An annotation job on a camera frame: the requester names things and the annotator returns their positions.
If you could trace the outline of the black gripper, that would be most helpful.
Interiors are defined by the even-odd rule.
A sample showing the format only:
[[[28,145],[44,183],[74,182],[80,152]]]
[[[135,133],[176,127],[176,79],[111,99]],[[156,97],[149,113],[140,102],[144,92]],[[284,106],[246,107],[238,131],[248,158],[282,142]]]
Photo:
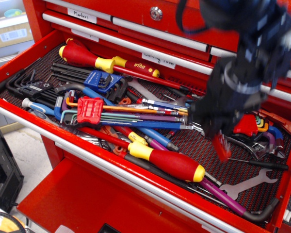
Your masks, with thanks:
[[[189,121],[202,125],[205,137],[212,139],[221,130],[230,135],[246,111],[256,110],[267,99],[260,79],[242,83],[236,75],[235,57],[218,60],[207,82],[206,94],[191,103]]]

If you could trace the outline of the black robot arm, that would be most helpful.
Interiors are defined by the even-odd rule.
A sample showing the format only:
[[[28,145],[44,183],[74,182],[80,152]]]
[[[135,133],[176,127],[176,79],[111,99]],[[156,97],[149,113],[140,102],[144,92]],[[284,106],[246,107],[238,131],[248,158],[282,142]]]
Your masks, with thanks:
[[[275,0],[202,0],[205,29],[236,31],[236,56],[221,58],[209,76],[205,96],[189,109],[207,138],[229,134],[246,112],[260,108],[291,67],[291,15]]]

